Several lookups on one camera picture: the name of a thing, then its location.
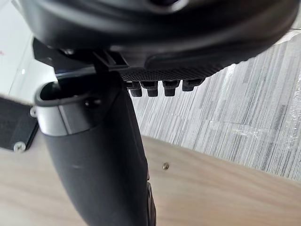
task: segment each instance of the white wall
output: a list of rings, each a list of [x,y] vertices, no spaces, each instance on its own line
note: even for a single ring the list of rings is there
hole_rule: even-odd
[[[32,33],[15,7],[5,2],[0,0],[0,94],[32,102],[35,90],[56,78],[53,68],[34,60]]]

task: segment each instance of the black panel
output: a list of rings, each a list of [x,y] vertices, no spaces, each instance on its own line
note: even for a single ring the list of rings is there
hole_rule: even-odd
[[[30,116],[32,106],[0,97],[0,147],[14,150],[23,142],[28,149],[38,129],[38,122]]]

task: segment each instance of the screw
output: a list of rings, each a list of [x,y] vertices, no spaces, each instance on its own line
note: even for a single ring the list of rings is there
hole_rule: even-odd
[[[32,107],[30,109],[30,116],[33,117],[33,118],[37,117],[37,109],[35,107]]]
[[[98,98],[88,98],[86,101],[85,101],[85,105],[86,107],[88,108],[97,108],[100,104],[102,103],[102,101]]]
[[[25,152],[26,150],[26,144],[24,142],[17,142],[14,145],[14,152],[16,154],[21,154],[23,152]]]
[[[73,55],[75,53],[73,49],[64,49],[63,51],[66,55]]]
[[[165,162],[165,163],[163,164],[163,169],[164,169],[164,170],[168,170],[168,169],[169,169],[169,163],[168,163],[168,162]]]

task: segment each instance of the wooden floor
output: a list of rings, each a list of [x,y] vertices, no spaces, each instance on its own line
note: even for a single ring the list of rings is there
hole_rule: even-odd
[[[158,226],[301,225],[299,184],[150,138],[143,142]],[[86,225],[40,134],[25,154],[0,151],[0,225]]]

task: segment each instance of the bolt head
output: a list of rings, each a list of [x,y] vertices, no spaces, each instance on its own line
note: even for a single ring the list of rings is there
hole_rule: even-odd
[[[164,170],[168,170],[168,169],[169,169],[169,163],[168,163],[168,162],[165,162],[165,163],[163,164],[163,169],[164,169]]]
[[[21,154],[25,152],[26,150],[26,144],[24,142],[17,142],[14,145],[14,152],[17,154]]]
[[[32,107],[30,109],[30,116],[33,117],[33,118],[37,117],[37,109],[35,107]]]

